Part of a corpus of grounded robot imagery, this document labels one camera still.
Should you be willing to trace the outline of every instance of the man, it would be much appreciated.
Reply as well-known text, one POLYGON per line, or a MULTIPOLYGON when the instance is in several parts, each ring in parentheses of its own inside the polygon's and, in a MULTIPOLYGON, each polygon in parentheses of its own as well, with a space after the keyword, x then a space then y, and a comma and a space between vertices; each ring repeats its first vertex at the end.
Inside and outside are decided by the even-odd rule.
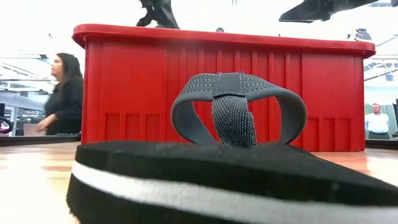
POLYGON ((390 139, 388 135, 389 118, 381 113, 381 107, 377 103, 372 104, 371 114, 365 116, 365 130, 369 131, 369 139, 390 139))

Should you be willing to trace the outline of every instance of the gray strap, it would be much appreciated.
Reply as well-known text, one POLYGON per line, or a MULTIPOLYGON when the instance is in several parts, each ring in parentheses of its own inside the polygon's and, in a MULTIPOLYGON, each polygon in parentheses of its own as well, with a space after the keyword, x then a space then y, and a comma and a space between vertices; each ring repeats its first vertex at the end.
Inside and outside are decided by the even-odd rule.
POLYGON ((216 144, 193 108, 193 101, 213 102, 213 120, 221 141, 231 146, 252 147, 255 134, 247 102, 272 96, 277 98, 282 112, 279 141, 288 144, 302 132, 307 120, 301 97, 243 73, 200 74, 189 79, 172 106, 172 124, 179 135, 191 142, 216 144))

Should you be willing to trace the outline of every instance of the white shirt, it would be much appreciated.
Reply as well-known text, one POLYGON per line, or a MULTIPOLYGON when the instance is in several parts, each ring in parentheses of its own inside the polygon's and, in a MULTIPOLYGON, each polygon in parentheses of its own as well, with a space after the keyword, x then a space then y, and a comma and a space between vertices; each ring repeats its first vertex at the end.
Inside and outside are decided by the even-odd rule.
POLYGON ((388 132, 388 115, 380 113, 380 114, 367 114, 365 116, 365 130, 384 134, 388 132))

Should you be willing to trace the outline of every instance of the white stripe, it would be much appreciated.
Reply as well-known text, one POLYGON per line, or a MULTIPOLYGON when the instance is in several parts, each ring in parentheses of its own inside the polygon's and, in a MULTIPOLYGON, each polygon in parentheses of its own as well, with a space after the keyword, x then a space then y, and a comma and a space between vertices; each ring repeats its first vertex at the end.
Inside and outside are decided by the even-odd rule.
POLYGON ((73 175, 116 197, 244 223, 398 223, 398 208, 289 202, 183 182, 139 179, 93 169, 78 162, 73 175))

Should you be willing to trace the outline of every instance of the table surface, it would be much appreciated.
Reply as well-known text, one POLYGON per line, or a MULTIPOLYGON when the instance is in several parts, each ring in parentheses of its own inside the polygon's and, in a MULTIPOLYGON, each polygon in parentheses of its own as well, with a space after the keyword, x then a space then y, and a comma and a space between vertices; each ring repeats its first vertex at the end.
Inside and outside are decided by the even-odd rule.
MULTIPOLYGON (((65 202, 78 142, 0 147, 0 223, 74 224, 65 202)), ((398 151, 314 155, 398 186, 398 151)))

